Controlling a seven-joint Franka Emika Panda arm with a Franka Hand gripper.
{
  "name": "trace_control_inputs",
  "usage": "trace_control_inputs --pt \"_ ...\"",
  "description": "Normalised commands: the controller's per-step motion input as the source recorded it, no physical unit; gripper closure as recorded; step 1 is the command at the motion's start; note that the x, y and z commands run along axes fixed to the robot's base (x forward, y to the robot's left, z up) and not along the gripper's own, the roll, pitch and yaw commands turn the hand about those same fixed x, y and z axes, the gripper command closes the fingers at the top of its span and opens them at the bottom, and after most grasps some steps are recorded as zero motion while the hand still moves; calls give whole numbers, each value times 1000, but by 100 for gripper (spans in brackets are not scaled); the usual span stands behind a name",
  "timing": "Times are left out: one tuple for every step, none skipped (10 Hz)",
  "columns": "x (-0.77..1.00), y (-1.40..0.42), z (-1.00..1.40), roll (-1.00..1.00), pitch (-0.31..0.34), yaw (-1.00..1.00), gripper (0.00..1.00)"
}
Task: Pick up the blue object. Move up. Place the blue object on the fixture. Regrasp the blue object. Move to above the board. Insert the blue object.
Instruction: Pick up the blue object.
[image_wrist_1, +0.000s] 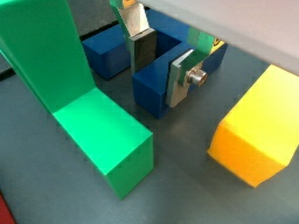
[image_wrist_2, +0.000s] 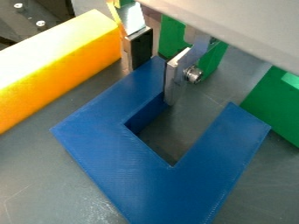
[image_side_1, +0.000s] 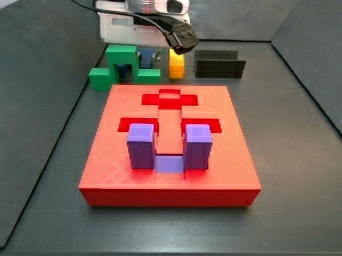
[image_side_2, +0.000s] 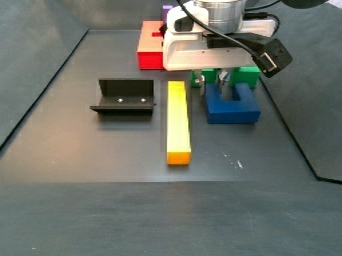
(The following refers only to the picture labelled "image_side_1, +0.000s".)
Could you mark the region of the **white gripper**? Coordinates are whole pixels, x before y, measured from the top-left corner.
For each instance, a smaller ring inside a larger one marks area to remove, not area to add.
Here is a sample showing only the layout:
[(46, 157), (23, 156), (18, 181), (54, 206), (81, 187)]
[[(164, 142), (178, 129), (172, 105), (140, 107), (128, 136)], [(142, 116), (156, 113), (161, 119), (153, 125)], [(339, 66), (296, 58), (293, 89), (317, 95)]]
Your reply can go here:
[[(134, 13), (150, 19), (169, 16), (190, 22), (190, 0), (98, 0), (96, 7), (108, 11)], [(148, 21), (132, 16), (101, 13), (101, 37), (112, 44), (168, 47), (160, 29)]]

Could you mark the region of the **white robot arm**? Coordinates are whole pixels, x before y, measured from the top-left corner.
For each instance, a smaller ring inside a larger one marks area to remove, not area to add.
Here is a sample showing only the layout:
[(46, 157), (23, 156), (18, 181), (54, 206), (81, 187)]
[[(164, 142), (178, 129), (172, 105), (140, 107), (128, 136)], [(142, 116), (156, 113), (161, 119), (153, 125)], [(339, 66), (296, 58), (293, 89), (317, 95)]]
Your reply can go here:
[[(154, 18), (169, 16), (181, 22), (190, 22), (190, 0), (98, 0), (96, 7), (109, 11), (136, 13)], [(101, 37), (106, 43), (168, 47), (168, 41), (158, 28), (145, 20), (124, 15), (100, 14)]]

